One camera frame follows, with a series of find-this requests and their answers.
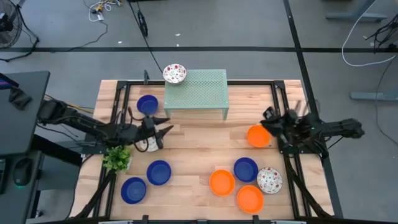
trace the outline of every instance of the floor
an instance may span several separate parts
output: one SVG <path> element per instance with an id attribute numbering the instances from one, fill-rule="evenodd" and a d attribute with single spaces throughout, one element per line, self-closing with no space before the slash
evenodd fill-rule
<path id="1" fill-rule="evenodd" d="M 85 0 L 87 4 L 94 0 Z M 302 47 L 342 46 L 352 22 L 328 21 L 327 11 L 349 11 L 357 1 L 290 0 L 298 37 Z M 141 2 L 140 7 L 149 26 L 148 43 L 152 47 L 215 47 L 260 46 L 294 47 L 289 23 L 282 1 L 272 0 L 166 0 Z M 394 0 L 375 3 L 370 12 L 392 16 L 398 11 Z M 40 37 L 38 47 L 75 47 L 95 40 L 105 30 L 100 23 L 91 23 L 88 9 L 81 0 L 26 1 L 22 14 L 27 25 Z M 104 13 L 109 24 L 108 33 L 89 47 L 145 47 L 127 4 L 113 7 Z M 348 41 L 349 48 L 371 48 L 371 35 L 385 24 L 363 23 Z M 28 47 L 29 38 L 21 34 L 14 47 Z M 151 79 L 161 78 L 148 52 L 35 52 L 27 58 L 2 63 L 3 73 L 48 70 L 51 72 L 47 93 L 77 105 L 94 107 L 102 79 L 141 79 L 144 69 Z M 18 55 L 2 52 L 0 57 Z M 202 51 L 154 52 L 161 67 L 181 63 L 187 68 L 225 68 L 228 78 L 245 79 L 302 79 L 295 52 Z M 346 54 L 351 63 L 373 62 L 391 54 Z M 344 139 L 330 151 L 340 202 L 345 218 L 398 222 L 395 205 L 398 202 L 395 186 L 398 177 L 397 146 L 377 129 L 375 106 L 370 101 L 353 101 L 352 91 L 375 91 L 386 64 L 353 68 L 344 63 L 340 53 L 304 53 L 305 63 L 315 98 L 320 102 L 320 116 L 325 121 L 356 118 L 363 124 L 366 135 L 359 140 Z M 393 88 L 398 82 L 394 72 L 398 62 L 392 63 L 384 77 L 381 91 Z M 379 122 L 385 132 L 398 140 L 394 103 L 379 103 Z M 67 141 L 65 136 L 37 130 L 52 141 Z M 74 131 L 80 138 L 83 133 Z M 45 191 L 39 208 L 43 220 L 63 219 L 72 203 L 77 170 L 65 165 L 51 165 L 64 170 L 69 184 L 63 189 Z"/>

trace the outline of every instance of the computer mouse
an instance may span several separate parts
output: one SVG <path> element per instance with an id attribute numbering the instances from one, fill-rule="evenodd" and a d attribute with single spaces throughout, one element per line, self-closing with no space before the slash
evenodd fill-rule
<path id="1" fill-rule="evenodd" d="M 12 171 L 14 183 L 17 186 L 26 186 L 32 175 L 32 159 L 23 158 L 15 164 Z"/>

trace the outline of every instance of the orange bowl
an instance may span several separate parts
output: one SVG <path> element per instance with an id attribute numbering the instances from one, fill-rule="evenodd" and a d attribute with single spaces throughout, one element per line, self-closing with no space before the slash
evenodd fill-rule
<path id="1" fill-rule="evenodd" d="M 209 185 L 214 194 L 227 196 L 235 188 L 235 179 L 227 170 L 216 170 L 210 176 Z"/>
<path id="2" fill-rule="evenodd" d="M 252 185 L 241 188 L 238 192 L 238 205 L 246 213 L 255 214 L 260 212 L 264 204 L 261 191 Z"/>
<path id="3" fill-rule="evenodd" d="M 249 128 L 247 139 L 254 147 L 266 147 L 271 140 L 271 135 L 267 129 L 258 124 Z"/>

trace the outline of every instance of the wooden tabletop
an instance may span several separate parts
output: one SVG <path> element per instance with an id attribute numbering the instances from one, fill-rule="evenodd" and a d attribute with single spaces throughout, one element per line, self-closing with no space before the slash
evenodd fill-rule
<path id="1" fill-rule="evenodd" d="M 117 80 L 103 80 L 98 93 L 94 118 L 109 122 Z M 298 100 L 305 100 L 300 80 L 285 80 L 290 107 Z M 134 117 L 142 116 L 136 110 L 136 102 L 146 94 L 155 95 L 159 100 L 157 117 L 165 117 L 163 110 L 164 86 L 132 86 L 129 106 Z M 123 102 L 122 90 L 119 105 Z M 160 128 L 170 124 L 174 128 L 164 138 L 165 148 L 156 152 L 141 153 L 131 148 L 132 164 L 127 172 L 117 177 L 111 219 L 140 220 L 149 215 L 151 220 L 243 220 L 251 219 L 252 214 L 244 213 L 236 203 L 238 190 L 244 186 L 236 180 L 235 190 L 226 197 L 213 194 L 208 186 L 209 177 L 217 169 L 230 170 L 240 157 L 250 157 L 259 168 L 273 167 L 283 177 L 282 190 L 275 195 L 264 194 L 264 206 L 258 213 L 260 219 L 293 218 L 287 185 L 285 165 L 279 153 L 276 139 L 264 149 L 255 149 L 246 141 L 246 131 L 262 120 L 262 113 L 273 106 L 271 89 L 260 85 L 228 86 L 229 113 L 226 121 L 221 110 L 175 110 L 171 120 Z M 325 211 L 333 214 L 328 187 L 321 161 L 317 155 L 302 154 L 303 174 L 308 190 Z M 157 160 L 167 161 L 172 168 L 172 177 L 162 186 L 154 186 L 147 181 L 148 165 Z M 81 168 L 75 193 L 71 216 L 82 210 L 98 186 L 102 156 L 93 156 Z M 120 189 L 125 180 L 140 177 L 147 184 L 146 197 L 136 205 L 125 203 Z M 302 199 L 296 187 L 300 214 L 304 215 Z M 100 214 L 104 214 L 108 190 L 105 190 L 101 202 Z"/>

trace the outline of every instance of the green plant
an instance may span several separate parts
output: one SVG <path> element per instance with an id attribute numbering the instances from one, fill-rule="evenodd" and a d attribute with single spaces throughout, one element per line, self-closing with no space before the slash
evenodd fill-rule
<path id="1" fill-rule="evenodd" d="M 130 160 L 130 150 L 123 148 L 122 146 L 112 147 L 106 150 L 103 161 L 104 166 L 109 170 L 114 169 L 115 171 L 126 170 Z"/>

